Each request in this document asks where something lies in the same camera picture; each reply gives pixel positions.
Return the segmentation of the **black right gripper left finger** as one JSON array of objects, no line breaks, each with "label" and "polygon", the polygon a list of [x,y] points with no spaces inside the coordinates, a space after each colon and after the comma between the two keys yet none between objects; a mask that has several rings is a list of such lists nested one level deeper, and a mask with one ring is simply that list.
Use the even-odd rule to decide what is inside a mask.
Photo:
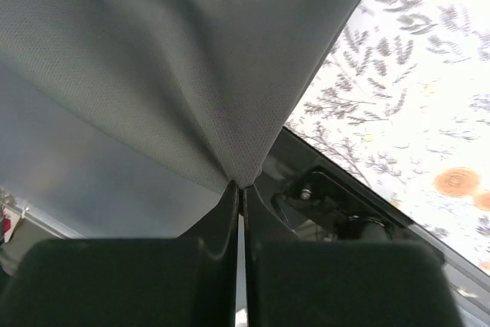
[{"label": "black right gripper left finger", "polygon": [[232,326],[240,192],[173,239],[45,240],[1,294],[3,326]]}]

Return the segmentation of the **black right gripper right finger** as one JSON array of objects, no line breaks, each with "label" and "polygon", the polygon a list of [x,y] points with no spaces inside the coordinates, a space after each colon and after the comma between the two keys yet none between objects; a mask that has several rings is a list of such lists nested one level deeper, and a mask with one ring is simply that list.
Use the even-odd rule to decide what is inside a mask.
[{"label": "black right gripper right finger", "polygon": [[434,254],[413,241],[300,240],[243,190],[251,326],[461,326]]}]

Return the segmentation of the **dark grey t shirt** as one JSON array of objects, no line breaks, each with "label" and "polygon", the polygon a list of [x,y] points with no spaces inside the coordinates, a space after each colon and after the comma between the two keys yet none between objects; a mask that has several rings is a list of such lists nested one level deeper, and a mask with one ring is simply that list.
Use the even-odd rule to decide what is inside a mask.
[{"label": "dark grey t shirt", "polygon": [[1,0],[1,185],[175,237],[253,183],[360,0]]}]

